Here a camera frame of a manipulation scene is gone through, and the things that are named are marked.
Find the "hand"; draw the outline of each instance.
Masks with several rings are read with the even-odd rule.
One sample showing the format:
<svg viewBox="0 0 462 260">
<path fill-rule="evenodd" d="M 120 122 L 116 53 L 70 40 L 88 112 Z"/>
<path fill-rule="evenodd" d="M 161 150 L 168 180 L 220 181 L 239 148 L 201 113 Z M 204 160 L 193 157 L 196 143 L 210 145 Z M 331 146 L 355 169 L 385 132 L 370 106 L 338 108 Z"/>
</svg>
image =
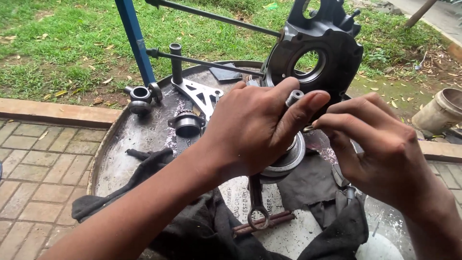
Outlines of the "hand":
<svg viewBox="0 0 462 260">
<path fill-rule="evenodd" d="M 401 212 L 428 211 L 441 194 L 448 194 L 429 168 L 414 129 L 377 93 L 332 105 L 313 125 L 329 137 L 345 178 Z M 364 153 L 356 154 L 350 138 Z"/>
<path fill-rule="evenodd" d="M 298 80 L 287 78 L 276 87 L 237 83 L 220 98 L 198 147 L 218 155 L 225 179 L 253 175 L 275 162 L 311 116 L 330 99 L 325 91 L 304 95 L 283 115 L 289 94 Z"/>
</svg>

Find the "threaded shaft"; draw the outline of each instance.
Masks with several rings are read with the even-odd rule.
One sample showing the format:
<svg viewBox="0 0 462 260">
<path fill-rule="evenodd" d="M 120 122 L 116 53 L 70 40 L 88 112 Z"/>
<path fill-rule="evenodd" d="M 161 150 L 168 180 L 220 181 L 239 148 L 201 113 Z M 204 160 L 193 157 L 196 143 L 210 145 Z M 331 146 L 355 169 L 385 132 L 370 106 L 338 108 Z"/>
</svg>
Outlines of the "threaded shaft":
<svg viewBox="0 0 462 260">
<path fill-rule="evenodd" d="M 297 102 L 299 99 L 301 99 L 304 96 L 303 92 L 300 90 L 294 90 L 290 93 L 289 98 L 286 99 L 286 106 L 290 107 L 295 102 Z"/>
</svg>

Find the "white bucket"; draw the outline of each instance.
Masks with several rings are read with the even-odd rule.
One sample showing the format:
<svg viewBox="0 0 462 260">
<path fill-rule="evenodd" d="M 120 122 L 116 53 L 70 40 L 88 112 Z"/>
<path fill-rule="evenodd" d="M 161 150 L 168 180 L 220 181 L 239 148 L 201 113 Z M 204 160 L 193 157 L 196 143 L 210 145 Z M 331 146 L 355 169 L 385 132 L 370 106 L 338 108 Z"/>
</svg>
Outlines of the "white bucket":
<svg viewBox="0 0 462 260">
<path fill-rule="evenodd" d="M 435 135 L 462 122 L 462 91 L 445 88 L 412 117 L 412 124 L 419 130 Z"/>
</svg>

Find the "blue stand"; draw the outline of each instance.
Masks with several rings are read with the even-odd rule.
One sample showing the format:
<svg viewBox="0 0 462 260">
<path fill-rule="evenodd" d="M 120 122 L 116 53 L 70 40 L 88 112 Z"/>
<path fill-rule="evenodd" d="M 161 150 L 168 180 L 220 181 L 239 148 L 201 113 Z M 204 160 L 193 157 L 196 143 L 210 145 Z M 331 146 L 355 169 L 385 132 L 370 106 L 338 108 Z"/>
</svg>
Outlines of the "blue stand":
<svg viewBox="0 0 462 260">
<path fill-rule="evenodd" d="M 135 56 L 136 64 L 140 69 L 141 77 L 145 87 L 150 82 L 156 82 L 152 71 L 151 62 L 146 54 L 146 46 L 143 35 L 141 34 L 140 24 L 136 17 L 135 7 L 132 0 L 115 0 L 120 18 L 122 19 L 125 33 L 132 47 L 133 55 Z"/>
</svg>

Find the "left hand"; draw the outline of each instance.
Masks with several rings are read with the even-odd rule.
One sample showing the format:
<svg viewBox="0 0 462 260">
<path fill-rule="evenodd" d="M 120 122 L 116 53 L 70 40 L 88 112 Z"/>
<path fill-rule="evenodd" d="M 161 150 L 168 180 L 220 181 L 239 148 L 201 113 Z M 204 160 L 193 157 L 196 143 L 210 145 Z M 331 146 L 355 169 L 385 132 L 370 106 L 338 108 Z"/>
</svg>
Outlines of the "left hand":
<svg viewBox="0 0 462 260">
<path fill-rule="evenodd" d="M 275 162 L 330 99 L 325 91 L 312 91 L 283 114 L 285 101 L 295 89 L 299 82 L 292 77 L 276 87 L 239 82 L 220 99 L 197 146 L 220 161 L 223 178 L 250 176 Z"/>
</svg>

